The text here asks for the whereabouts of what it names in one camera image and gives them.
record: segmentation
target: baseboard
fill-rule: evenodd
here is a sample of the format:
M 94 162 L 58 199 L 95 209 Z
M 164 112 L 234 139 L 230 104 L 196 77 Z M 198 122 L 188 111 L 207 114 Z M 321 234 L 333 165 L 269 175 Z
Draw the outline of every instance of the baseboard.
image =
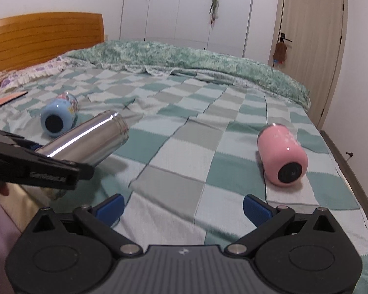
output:
M 360 182 L 358 182 L 358 180 L 357 180 L 356 176 L 354 175 L 351 167 L 346 162 L 343 155 L 340 153 L 340 151 L 335 146 L 335 144 L 330 139 L 330 137 L 326 134 L 326 132 L 324 130 L 322 130 L 320 132 L 320 134 L 322 135 L 323 139 L 325 140 L 327 146 L 330 148 L 337 164 L 340 167 L 340 170 L 342 171 L 343 175 L 346 177 L 346 180 L 349 182 L 350 187 L 352 188 L 356 199 L 358 200 L 358 202 L 360 202 L 360 205 L 362 206 L 362 208 L 365 212 L 365 215 L 367 216 L 367 219 L 368 219 L 368 198 L 367 198 L 367 195 L 365 194 L 362 186 L 360 185 Z

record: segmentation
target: blue cartoon thermos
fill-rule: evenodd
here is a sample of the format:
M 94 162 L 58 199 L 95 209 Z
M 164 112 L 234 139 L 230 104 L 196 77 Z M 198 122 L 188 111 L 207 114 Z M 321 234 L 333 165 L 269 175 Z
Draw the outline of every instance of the blue cartoon thermos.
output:
M 58 95 L 41 113 L 41 126 L 51 137 L 59 137 L 70 130 L 75 122 L 78 101 L 68 92 Z

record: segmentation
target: wooden door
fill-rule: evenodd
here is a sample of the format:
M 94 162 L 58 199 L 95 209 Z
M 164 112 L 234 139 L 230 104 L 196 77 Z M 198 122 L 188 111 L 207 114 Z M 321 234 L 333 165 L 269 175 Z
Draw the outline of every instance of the wooden door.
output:
M 176 46 L 207 48 L 211 0 L 180 0 L 175 34 Z
M 146 41 L 173 44 L 180 0 L 150 0 Z
M 242 57 L 252 0 L 219 0 L 218 19 L 210 30 L 207 49 Z
M 319 124 L 336 71 L 342 41 L 343 0 L 285 0 L 280 35 L 287 58 L 274 64 L 310 91 L 308 116 Z
M 124 0 L 120 39 L 144 41 L 150 0 Z

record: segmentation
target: pink thermos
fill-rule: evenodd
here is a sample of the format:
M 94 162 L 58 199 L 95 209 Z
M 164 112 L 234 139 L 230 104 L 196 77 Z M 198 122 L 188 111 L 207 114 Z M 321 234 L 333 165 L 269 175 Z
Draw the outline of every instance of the pink thermos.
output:
M 308 157 L 284 125 L 271 124 L 261 130 L 257 146 L 266 177 L 274 185 L 293 186 L 307 171 Z

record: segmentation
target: wardrobe door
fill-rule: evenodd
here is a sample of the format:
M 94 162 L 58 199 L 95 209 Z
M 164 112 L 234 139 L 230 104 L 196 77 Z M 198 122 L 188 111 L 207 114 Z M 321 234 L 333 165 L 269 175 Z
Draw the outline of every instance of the wardrobe door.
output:
M 207 49 L 242 57 L 252 0 L 219 0 L 218 18 L 210 29 Z
M 150 0 L 124 0 L 120 39 L 144 41 Z
M 179 0 L 150 0 L 146 41 L 173 44 Z
M 211 0 L 180 0 L 175 45 L 207 48 L 211 21 L 210 7 Z

